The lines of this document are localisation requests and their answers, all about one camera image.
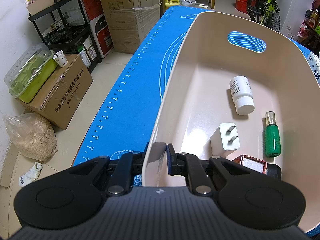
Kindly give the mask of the white power adapter plug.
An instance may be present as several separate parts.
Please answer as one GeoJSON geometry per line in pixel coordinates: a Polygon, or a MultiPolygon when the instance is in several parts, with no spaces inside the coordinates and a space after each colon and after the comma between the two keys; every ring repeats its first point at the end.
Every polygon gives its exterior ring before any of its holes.
{"type": "Polygon", "coordinates": [[[240,139],[236,124],[225,122],[219,124],[210,137],[212,154],[226,158],[240,148],[240,139]]]}

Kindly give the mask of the black computer mouse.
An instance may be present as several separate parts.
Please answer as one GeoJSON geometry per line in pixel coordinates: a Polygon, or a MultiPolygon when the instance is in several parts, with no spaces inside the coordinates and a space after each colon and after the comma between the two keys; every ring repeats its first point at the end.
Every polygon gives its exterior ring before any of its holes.
{"type": "Polygon", "coordinates": [[[266,168],[266,175],[273,178],[281,179],[282,171],[280,166],[278,166],[277,164],[268,163],[266,168]]]}

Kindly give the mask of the green glass bottle gold cap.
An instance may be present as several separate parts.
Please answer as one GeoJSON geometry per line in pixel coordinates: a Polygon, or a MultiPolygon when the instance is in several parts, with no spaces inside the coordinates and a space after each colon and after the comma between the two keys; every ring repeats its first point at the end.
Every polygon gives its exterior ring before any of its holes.
{"type": "Polygon", "coordinates": [[[281,154],[280,134],[275,113],[273,111],[266,112],[265,121],[265,155],[268,158],[274,158],[281,154]]]}

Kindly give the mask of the beige plastic storage bin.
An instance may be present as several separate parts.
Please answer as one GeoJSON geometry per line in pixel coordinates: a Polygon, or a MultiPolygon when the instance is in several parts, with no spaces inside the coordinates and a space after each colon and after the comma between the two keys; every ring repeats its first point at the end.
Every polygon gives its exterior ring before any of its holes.
{"type": "Polygon", "coordinates": [[[271,159],[282,180],[300,189],[306,210],[299,227],[319,224],[319,85],[298,46],[280,33],[241,17],[198,14],[177,54],[150,138],[142,170],[144,186],[183,186],[170,176],[164,144],[200,159],[212,156],[210,137],[219,124],[236,124],[240,148],[264,159],[265,114],[273,111],[281,154],[271,159]],[[229,83],[245,76],[255,109],[238,115],[229,83]]]}

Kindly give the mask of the white pill bottle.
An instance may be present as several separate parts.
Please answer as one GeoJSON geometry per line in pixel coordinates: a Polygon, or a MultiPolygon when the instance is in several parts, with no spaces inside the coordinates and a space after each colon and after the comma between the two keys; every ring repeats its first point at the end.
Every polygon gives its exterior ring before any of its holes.
{"type": "Polygon", "coordinates": [[[255,109],[252,89],[245,76],[236,76],[229,83],[232,100],[238,115],[249,115],[255,109]]]}

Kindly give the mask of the blue silicone baking mat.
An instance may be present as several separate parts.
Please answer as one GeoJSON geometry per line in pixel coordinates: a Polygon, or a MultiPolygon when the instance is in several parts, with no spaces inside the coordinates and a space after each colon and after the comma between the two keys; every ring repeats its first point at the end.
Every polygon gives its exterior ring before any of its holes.
{"type": "Polygon", "coordinates": [[[184,38],[203,9],[175,7],[155,25],[96,114],[75,164],[106,154],[119,158],[150,142],[171,70],[184,38]]]}

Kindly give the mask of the brown cardboard box on floor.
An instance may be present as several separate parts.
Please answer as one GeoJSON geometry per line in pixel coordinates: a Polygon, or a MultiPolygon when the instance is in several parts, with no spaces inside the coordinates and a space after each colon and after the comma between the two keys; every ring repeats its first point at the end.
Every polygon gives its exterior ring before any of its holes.
{"type": "Polygon", "coordinates": [[[19,102],[27,109],[45,117],[60,129],[66,129],[93,82],[79,54],[66,56],[67,66],[57,67],[33,100],[19,102]]]}

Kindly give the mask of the white sock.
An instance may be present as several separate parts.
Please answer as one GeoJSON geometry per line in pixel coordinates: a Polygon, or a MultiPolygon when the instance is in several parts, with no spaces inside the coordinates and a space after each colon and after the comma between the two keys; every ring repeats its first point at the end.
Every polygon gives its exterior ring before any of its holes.
{"type": "Polygon", "coordinates": [[[35,181],[42,171],[42,163],[35,162],[33,167],[19,178],[19,186],[24,187],[35,181]]]}

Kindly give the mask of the plastic bag of grain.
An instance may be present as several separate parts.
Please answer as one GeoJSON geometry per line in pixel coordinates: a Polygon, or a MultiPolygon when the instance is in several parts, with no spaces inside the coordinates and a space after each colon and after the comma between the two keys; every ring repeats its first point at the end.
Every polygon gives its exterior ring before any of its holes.
{"type": "Polygon", "coordinates": [[[3,116],[8,136],[27,158],[47,161],[57,151],[57,140],[51,123],[36,113],[3,116]]]}

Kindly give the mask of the flat cardboard sheet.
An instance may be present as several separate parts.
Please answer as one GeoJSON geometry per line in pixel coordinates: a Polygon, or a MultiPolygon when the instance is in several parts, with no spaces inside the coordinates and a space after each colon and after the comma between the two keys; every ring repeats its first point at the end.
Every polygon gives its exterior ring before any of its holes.
{"type": "Polygon", "coordinates": [[[19,154],[19,150],[11,142],[7,150],[6,156],[2,161],[2,164],[3,164],[1,169],[1,186],[2,187],[5,187],[5,188],[10,187],[18,154],[19,154]]]}

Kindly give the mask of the white paper cup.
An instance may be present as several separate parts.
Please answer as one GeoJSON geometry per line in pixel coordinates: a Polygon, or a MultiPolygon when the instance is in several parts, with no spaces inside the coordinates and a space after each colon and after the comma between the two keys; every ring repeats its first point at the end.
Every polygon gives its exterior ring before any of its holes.
{"type": "Polygon", "coordinates": [[[64,55],[64,52],[62,50],[58,52],[54,52],[53,60],[60,66],[60,67],[65,67],[67,66],[67,59],[66,56],[64,55]]]}

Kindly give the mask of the green dish rack clear lid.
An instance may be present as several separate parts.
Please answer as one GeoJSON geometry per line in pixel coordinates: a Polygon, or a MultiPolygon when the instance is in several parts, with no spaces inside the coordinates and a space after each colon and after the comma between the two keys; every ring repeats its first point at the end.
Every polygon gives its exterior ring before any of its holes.
{"type": "Polygon", "coordinates": [[[9,93],[25,103],[31,102],[57,67],[53,56],[43,43],[26,50],[4,77],[9,93]]]}

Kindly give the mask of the red white appliance box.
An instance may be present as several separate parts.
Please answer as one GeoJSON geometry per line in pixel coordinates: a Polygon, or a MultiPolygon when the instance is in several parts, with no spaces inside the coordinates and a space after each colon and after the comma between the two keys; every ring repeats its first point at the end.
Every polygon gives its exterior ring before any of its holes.
{"type": "Polygon", "coordinates": [[[101,58],[113,48],[111,34],[103,12],[103,7],[100,0],[82,0],[85,12],[89,21],[89,25],[97,44],[101,58]]]}

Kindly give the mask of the black metal shelf rack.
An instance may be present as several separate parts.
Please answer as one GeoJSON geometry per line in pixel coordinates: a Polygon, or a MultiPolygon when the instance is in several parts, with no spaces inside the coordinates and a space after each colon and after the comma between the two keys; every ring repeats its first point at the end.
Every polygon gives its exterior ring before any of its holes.
{"type": "Polygon", "coordinates": [[[79,54],[90,73],[102,61],[82,0],[54,0],[29,21],[50,50],[79,54]]]}

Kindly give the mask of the large stacked cardboard box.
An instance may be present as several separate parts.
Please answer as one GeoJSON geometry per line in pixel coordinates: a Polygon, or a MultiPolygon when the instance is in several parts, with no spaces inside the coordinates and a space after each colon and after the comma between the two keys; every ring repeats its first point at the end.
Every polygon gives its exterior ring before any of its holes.
{"type": "Polygon", "coordinates": [[[100,0],[115,51],[133,54],[160,19],[159,0],[100,0]]]}

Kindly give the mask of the yellow oil jug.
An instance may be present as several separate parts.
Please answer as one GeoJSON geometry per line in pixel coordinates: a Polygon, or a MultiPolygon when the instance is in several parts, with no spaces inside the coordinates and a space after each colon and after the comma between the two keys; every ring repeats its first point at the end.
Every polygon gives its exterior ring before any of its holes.
{"type": "Polygon", "coordinates": [[[180,0],[164,0],[165,10],[176,5],[180,5],[180,0]]]}

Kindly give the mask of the white tissue box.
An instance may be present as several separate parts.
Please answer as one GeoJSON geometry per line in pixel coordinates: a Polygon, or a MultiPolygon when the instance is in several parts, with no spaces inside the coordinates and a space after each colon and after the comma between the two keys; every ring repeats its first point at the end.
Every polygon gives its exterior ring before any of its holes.
{"type": "Polygon", "coordinates": [[[320,59],[319,57],[314,54],[313,52],[310,52],[308,57],[307,57],[307,62],[318,82],[320,85],[320,59]]]}

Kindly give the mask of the green black bicycle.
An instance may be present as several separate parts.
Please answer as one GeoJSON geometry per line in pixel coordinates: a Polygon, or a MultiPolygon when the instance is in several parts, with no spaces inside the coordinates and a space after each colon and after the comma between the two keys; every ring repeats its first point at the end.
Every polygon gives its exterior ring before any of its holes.
{"type": "Polygon", "coordinates": [[[280,32],[280,8],[276,0],[247,0],[247,14],[253,22],[280,32]]]}

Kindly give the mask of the dark wooden side table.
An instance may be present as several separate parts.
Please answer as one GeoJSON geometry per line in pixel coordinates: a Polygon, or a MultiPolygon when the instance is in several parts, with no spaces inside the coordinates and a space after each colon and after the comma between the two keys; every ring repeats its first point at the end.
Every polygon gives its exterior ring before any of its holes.
{"type": "Polygon", "coordinates": [[[298,42],[314,54],[319,55],[319,35],[308,22],[303,21],[298,31],[298,42]]]}

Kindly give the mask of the cardboard tray on shelf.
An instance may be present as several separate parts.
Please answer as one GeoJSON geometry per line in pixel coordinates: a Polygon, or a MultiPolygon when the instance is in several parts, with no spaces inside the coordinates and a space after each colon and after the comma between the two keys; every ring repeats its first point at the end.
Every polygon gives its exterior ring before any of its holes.
{"type": "Polygon", "coordinates": [[[54,4],[54,0],[36,0],[35,2],[27,6],[27,10],[29,11],[29,14],[35,15],[36,13],[44,9],[47,9],[53,4],[54,4]]]}

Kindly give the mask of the white freezer appliance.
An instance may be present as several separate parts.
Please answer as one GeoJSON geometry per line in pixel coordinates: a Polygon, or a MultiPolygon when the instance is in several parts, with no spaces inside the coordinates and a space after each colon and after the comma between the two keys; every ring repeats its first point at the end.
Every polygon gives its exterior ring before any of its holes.
{"type": "Polygon", "coordinates": [[[312,8],[312,3],[313,0],[277,0],[280,7],[280,33],[296,41],[305,13],[312,8]]]}

